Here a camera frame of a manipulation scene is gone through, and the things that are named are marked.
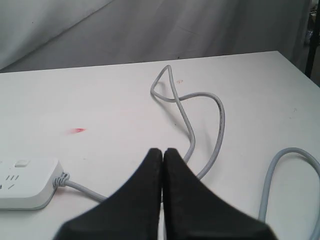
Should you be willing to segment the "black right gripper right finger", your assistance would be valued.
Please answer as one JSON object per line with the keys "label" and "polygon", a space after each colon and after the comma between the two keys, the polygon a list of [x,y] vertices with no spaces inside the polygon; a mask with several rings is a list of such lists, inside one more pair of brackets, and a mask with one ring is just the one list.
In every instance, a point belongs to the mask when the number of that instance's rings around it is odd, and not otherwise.
{"label": "black right gripper right finger", "polygon": [[163,158],[163,205],[169,240],[270,240],[271,228],[229,205],[189,169],[175,148]]}

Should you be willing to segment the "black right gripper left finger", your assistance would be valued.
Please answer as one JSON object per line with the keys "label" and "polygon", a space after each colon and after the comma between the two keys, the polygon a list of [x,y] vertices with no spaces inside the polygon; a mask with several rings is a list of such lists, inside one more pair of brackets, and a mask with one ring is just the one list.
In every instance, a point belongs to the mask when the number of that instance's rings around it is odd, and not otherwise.
{"label": "black right gripper left finger", "polygon": [[156,240],[162,192],[161,150],[151,148],[133,175],[96,207],[65,222],[59,240]]}

